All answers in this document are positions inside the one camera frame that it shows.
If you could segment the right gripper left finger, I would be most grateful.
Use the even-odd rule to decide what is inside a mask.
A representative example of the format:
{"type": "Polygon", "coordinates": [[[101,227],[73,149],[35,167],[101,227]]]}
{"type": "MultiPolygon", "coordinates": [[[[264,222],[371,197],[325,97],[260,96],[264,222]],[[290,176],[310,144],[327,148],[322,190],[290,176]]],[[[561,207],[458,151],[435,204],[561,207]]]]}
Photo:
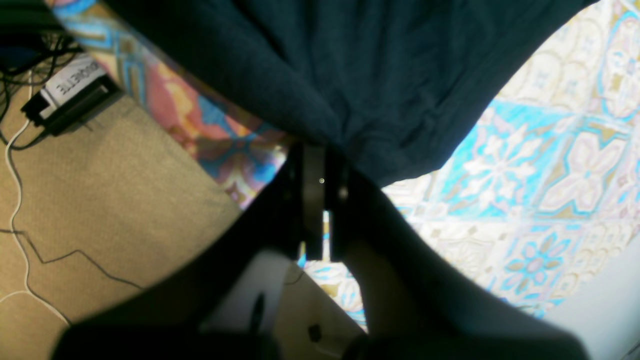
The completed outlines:
{"type": "Polygon", "coordinates": [[[274,322],[301,252],[323,256],[325,150],[297,144],[193,262],[65,331],[54,360],[281,360],[274,322]]]}

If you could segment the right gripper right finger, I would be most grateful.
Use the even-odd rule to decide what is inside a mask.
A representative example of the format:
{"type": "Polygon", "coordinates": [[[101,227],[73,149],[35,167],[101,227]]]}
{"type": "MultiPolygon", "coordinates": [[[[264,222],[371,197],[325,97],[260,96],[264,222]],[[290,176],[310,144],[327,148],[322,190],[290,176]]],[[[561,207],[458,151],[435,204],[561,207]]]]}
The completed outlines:
{"type": "Polygon", "coordinates": [[[381,189],[326,151],[330,258],[361,291],[361,360],[586,360],[576,336],[482,289],[418,235],[381,189]]]}

